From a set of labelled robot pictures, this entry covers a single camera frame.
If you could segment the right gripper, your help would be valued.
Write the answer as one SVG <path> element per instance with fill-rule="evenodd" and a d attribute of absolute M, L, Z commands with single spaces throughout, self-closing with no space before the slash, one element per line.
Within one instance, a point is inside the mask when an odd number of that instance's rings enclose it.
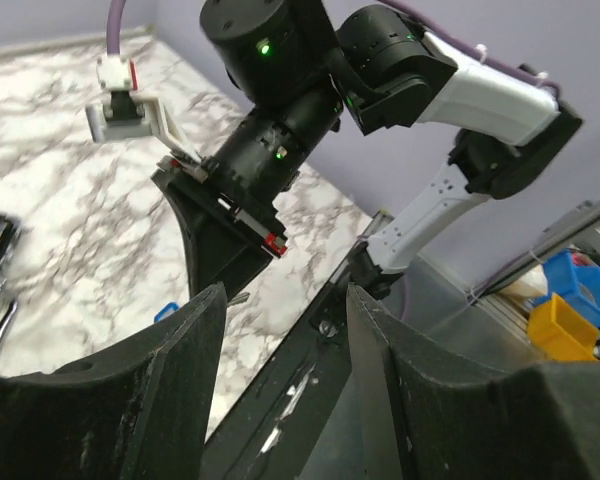
<path fill-rule="evenodd" d="M 287 251 L 278 211 L 234 182 L 216 185 L 193 174 L 196 167 L 164 157 L 152 181 L 171 206 L 180 227 L 189 293 L 223 284 L 229 300 Z"/>

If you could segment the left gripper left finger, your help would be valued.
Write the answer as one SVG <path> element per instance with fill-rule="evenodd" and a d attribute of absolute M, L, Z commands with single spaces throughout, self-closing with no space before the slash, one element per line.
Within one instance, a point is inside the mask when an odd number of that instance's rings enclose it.
<path fill-rule="evenodd" d="M 195 479 L 226 321 L 213 285 L 50 374 L 0 378 L 0 479 Z"/>

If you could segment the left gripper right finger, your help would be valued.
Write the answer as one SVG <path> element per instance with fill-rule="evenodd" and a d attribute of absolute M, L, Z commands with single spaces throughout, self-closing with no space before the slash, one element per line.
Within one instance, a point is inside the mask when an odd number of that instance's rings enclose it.
<path fill-rule="evenodd" d="M 452 353 L 350 285 L 371 479 L 600 479 L 600 363 L 504 373 Z"/>

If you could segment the blue key tag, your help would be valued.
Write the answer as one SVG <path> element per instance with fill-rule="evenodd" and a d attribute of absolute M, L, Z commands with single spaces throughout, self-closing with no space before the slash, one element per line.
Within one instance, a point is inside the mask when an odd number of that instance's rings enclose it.
<path fill-rule="evenodd" d="M 180 306 L 176 302 L 169 302 L 166 304 L 154 317 L 154 322 L 159 323 L 170 315 L 174 314 L 180 309 Z"/>

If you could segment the silver key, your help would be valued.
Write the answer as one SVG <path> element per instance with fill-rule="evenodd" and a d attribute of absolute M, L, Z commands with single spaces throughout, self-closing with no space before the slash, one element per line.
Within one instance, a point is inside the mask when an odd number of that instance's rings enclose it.
<path fill-rule="evenodd" d="M 248 292 L 241 292 L 238 295 L 236 295 L 235 297 L 233 297 L 230 301 L 227 302 L 228 306 L 233 306 L 233 305 L 238 305 L 241 303 L 246 302 L 250 297 L 250 294 Z"/>

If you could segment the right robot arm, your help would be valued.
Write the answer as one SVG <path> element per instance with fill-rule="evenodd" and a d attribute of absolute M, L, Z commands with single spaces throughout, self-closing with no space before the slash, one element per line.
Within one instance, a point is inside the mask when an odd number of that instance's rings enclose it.
<path fill-rule="evenodd" d="M 394 1 L 339 28 L 319 1 L 208 1 L 200 25 L 253 109 L 214 155 L 195 164 L 173 152 L 154 174 L 182 232 L 191 294 L 219 283 L 234 296 L 285 253 L 274 199 L 343 113 L 366 135 L 458 128 L 432 183 L 346 259 L 346 276 L 378 299 L 457 218 L 533 183 L 583 123 L 554 83 Z"/>

